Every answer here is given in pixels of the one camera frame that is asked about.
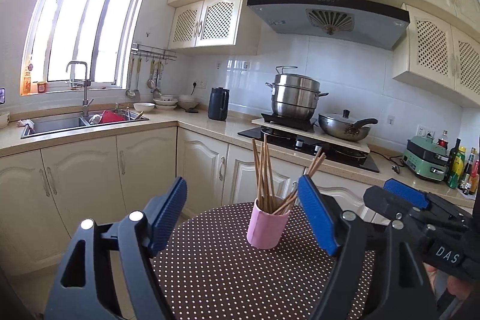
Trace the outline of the person right hand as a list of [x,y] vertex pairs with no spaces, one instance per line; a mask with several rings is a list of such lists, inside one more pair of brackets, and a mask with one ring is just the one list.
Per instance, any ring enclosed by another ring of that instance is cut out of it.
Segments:
[[435,298],[438,300],[442,294],[449,292],[450,276],[427,263],[424,266]]

